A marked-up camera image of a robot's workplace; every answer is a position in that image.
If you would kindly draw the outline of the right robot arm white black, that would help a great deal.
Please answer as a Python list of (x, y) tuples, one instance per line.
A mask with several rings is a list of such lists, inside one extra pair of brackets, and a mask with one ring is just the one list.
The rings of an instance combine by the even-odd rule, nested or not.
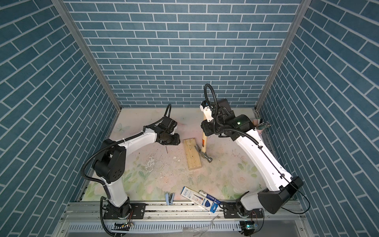
[(246, 192), (237, 199), (238, 214), (247, 216), (257, 208), (277, 213), (296, 193), (301, 192), (303, 180), (285, 170), (263, 143), (253, 122), (246, 115), (236, 116), (227, 99), (217, 99), (210, 84), (204, 86), (204, 97), (200, 109), (204, 114), (201, 128), (205, 136), (215, 134), (236, 142), (253, 162), (266, 185), (264, 190)]

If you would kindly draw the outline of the wooden block with nails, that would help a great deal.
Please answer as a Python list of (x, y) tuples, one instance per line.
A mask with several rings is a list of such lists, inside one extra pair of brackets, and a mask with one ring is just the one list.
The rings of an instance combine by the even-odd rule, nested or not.
[(196, 142), (194, 138), (184, 140), (184, 148), (188, 163), (189, 170), (202, 168), (199, 153), (196, 149)]

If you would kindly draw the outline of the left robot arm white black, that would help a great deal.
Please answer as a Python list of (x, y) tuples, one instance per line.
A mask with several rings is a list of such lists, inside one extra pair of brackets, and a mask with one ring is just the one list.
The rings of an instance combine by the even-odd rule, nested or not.
[(170, 115), (171, 104), (168, 104), (161, 119), (145, 125), (136, 135), (118, 141), (105, 140), (100, 150), (82, 165), (81, 176), (101, 184), (107, 195), (106, 200), (113, 207), (121, 208), (129, 202), (121, 177), (125, 171), (126, 158), (130, 154), (153, 143), (164, 146), (180, 144), (180, 136), (174, 132), (177, 122)]

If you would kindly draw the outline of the steel claw hammer wooden handle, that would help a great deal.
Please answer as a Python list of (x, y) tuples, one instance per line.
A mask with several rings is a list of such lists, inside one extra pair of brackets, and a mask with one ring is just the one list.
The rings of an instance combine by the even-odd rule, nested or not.
[(198, 153), (199, 153), (199, 156), (201, 157), (201, 158), (204, 158), (204, 159), (206, 159), (209, 163), (212, 163), (212, 161), (213, 161), (213, 159), (210, 157), (210, 156), (208, 156), (207, 155), (207, 153), (206, 153), (206, 148), (207, 148), (207, 139), (208, 139), (208, 137), (207, 137), (207, 135), (206, 135), (206, 133), (204, 132), (204, 128), (203, 128), (203, 125), (201, 124), (201, 129), (202, 129), (202, 131), (203, 131), (203, 134), (202, 134), (202, 145), (201, 145), (201, 147), (199, 147), (197, 144), (195, 145), (195, 148), (196, 148), (196, 150), (198, 151)]

